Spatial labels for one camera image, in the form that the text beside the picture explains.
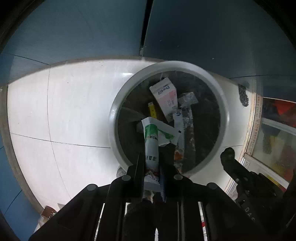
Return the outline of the black scrubber ball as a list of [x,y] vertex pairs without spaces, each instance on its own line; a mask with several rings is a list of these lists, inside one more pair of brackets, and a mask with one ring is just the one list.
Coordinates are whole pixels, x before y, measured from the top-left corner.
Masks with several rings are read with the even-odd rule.
[[238,85],[238,91],[239,91],[239,100],[240,100],[241,104],[244,107],[248,107],[249,98],[248,98],[247,93],[246,93],[246,87],[244,85],[239,84]]

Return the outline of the yellow snack wrapper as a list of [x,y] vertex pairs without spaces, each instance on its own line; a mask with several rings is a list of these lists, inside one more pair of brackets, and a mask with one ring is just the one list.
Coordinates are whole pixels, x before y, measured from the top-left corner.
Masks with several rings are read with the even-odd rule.
[[155,107],[154,107],[154,104],[153,104],[152,102],[149,102],[149,103],[148,103],[148,107],[149,107],[150,116],[151,116],[152,118],[157,119],[158,116],[157,116],[157,112],[156,112],[156,109],[155,109]]

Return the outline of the blue cabinet door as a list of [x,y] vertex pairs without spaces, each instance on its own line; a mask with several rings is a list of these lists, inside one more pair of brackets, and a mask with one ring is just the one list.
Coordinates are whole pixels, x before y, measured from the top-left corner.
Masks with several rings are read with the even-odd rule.
[[1,53],[1,84],[81,58],[137,56],[146,1],[44,1]]

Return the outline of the glass sliding door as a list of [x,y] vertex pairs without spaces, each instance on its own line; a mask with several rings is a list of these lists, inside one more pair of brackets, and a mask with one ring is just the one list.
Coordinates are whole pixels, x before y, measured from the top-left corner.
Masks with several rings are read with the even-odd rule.
[[295,102],[256,96],[243,164],[287,189],[295,168]]

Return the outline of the pink white carton box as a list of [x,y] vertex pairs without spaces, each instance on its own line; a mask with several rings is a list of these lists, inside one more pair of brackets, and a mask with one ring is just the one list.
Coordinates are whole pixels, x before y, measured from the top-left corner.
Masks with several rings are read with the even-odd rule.
[[177,90],[169,78],[151,86],[150,91],[159,104],[168,123],[173,121],[173,113],[178,109]]

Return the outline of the silver foil wrapper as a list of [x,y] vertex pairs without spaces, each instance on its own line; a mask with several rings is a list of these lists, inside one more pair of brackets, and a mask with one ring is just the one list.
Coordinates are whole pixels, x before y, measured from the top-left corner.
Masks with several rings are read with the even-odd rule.
[[180,108],[189,108],[193,104],[197,104],[198,100],[194,94],[194,92],[183,93],[178,98],[178,104]]

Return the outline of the white round trash bin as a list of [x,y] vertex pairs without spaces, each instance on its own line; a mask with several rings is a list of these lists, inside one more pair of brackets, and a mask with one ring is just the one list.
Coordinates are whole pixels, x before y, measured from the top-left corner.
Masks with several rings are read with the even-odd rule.
[[130,77],[111,106],[109,139],[122,168],[135,164],[144,149],[141,121],[149,116],[150,103],[158,120],[184,130],[177,165],[185,175],[196,174],[214,159],[229,126],[221,85],[213,74],[194,64],[164,61]]

